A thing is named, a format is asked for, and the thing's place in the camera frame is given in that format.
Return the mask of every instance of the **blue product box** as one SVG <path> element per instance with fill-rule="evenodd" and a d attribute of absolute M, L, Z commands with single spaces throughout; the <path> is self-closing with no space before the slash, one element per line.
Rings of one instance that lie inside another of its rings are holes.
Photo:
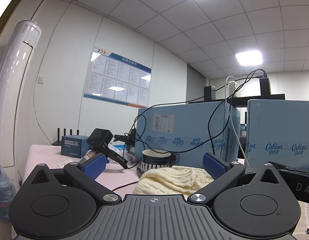
<path fill-rule="evenodd" d="M 246 156 L 251 168 L 273 161 L 309 168 L 309 101 L 248 101 Z"/>
<path fill-rule="evenodd" d="M 61 155 L 82 158 L 85 156 L 90 146 L 87 144 L 88 136 L 67 135 L 62 136 Z"/>
<path fill-rule="evenodd" d="M 139 109 L 147 120 L 141 116 L 137 121 L 137 133 L 142 135 L 142 141 L 152 149 L 166 151 L 186 151 L 209 139 L 208 121 L 220 102 L 195 103 L 175 106 L 153 107 L 147 110 Z M 211 136 L 219 134 L 228 120 L 228 111 L 223 103 L 213 115 L 210 122 Z M 240 112 L 231 107 L 231 116 L 237 134 L 240 129 Z M 213 139 L 215 154 L 226 162 L 238 158 L 238 142 L 229 121 L 224 132 Z M 135 144 L 135 156 L 141 158 L 144 150 L 142 142 Z M 206 152 L 212 152 L 211 141 L 185 153 L 172 153 L 171 164 L 202 168 L 202 157 Z"/>

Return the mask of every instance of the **white tower air conditioner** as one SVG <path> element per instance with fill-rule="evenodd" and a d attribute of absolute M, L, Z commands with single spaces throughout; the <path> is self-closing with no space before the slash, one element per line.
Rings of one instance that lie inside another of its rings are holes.
<path fill-rule="evenodd" d="M 19 95 L 41 35 L 41 28 L 30 20 L 17 23 L 0 63 L 0 164 L 18 186 L 15 167 L 15 124 L 19 117 Z"/>

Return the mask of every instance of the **ceramic mug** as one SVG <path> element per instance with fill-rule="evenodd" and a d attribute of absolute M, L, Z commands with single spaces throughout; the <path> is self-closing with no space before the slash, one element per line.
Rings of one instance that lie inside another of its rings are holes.
<path fill-rule="evenodd" d="M 142 151 L 141 170 L 143 172 L 146 172 L 150 169 L 170 167 L 171 153 L 165 150 L 155 150 L 155 151 L 153 150 Z"/>

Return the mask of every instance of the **bulletin board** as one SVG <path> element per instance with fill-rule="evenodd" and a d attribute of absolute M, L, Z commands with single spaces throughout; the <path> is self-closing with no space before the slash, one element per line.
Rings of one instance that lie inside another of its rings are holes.
<path fill-rule="evenodd" d="M 94 47 L 84 97 L 145 108 L 151 69 L 118 54 Z"/>

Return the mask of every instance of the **drop ceiling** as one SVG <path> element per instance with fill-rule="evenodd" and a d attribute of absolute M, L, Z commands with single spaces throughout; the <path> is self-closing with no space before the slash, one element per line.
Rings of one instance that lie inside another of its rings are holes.
<path fill-rule="evenodd" d="M 248 74 L 235 54 L 260 50 L 267 72 L 309 70 L 309 0 L 73 0 L 158 43 L 208 78 Z"/>

